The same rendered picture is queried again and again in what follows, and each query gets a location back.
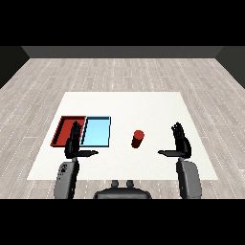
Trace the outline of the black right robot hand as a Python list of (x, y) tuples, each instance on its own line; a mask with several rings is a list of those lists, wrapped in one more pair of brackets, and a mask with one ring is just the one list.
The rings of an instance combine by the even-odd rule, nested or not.
[(158, 153), (167, 157), (182, 157), (188, 159), (191, 156), (191, 146), (188, 138), (185, 136), (183, 126), (177, 122), (172, 128), (175, 140), (175, 150), (159, 150)]

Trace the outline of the red shallow open box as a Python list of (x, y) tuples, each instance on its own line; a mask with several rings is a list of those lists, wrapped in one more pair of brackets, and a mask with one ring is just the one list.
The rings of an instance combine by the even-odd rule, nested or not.
[(67, 139), (70, 137), (73, 123), (77, 122), (81, 127), (84, 127), (85, 119), (85, 116), (62, 116), (56, 127), (51, 146), (64, 147)]

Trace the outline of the dark grey robot body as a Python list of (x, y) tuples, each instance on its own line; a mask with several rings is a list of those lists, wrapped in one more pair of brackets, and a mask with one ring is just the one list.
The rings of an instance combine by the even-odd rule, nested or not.
[(113, 180), (109, 189), (97, 191), (94, 199), (151, 199), (146, 190), (136, 189), (132, 180), (126, 181), (126, 187), (120, 188), (119, 181)]

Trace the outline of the light blue shallow open box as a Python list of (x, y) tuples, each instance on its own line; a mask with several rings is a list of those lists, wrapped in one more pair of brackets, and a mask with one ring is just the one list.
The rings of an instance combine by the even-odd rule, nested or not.
[(83, 127), (80, 147), (109, 147), (111, 118), (89, 116)]

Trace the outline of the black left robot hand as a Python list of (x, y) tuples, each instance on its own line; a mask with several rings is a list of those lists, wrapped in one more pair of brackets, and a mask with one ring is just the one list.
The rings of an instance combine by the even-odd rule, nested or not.
[(78, 122), (74, 122), (71, 127), (70, 137), (66, 140), (65, 144), (65, 157), (72, 159), (76, 157), (90, 157), (98, 154), (96, 150), (80, 150), (79, 139), (81, 135), (81, 125)]

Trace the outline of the red can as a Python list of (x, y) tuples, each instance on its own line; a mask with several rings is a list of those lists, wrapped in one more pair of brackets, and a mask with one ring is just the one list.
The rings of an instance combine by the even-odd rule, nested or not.
[(142, 130), (136, 130), (133, 134), (133, 139), (132, 139), (132, 147), (133, 148), (138, 148), (143, 141), (145, 134)]

